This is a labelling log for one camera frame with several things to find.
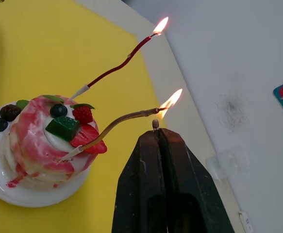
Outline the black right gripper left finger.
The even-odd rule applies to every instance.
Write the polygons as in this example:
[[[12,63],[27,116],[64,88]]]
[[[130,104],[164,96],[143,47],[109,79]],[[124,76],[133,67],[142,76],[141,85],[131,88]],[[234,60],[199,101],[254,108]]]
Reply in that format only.
[[[142,134],[117,183],[114,233],[166,233],[166,192],[157,139]]]

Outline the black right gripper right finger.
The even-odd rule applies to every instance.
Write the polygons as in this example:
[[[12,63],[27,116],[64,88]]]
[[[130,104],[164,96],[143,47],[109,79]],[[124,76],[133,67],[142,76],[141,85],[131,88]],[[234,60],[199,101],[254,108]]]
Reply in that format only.
[[[182,137],[161,128],[158,145],[166,190],[168,232],[234,232],[211,175]]]

